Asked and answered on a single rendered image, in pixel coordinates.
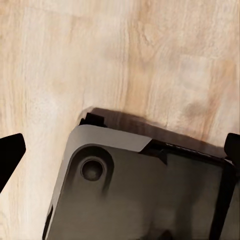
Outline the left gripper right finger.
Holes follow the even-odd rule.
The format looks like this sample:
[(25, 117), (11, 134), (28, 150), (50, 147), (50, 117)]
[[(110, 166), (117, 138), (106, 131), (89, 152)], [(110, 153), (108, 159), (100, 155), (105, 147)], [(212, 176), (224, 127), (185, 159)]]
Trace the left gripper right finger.
[(231, 160), (233, 165), (240, 173), (240, 135), (235, 133), (229, 133), (224, 146), (224, 151), (227, 154), (227, 158)]

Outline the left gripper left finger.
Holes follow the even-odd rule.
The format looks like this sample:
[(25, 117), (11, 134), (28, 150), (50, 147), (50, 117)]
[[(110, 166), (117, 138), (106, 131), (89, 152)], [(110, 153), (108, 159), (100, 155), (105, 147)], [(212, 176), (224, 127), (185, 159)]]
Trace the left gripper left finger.
[(21, 133), (0, 138), (0, 193), (26, 152)]

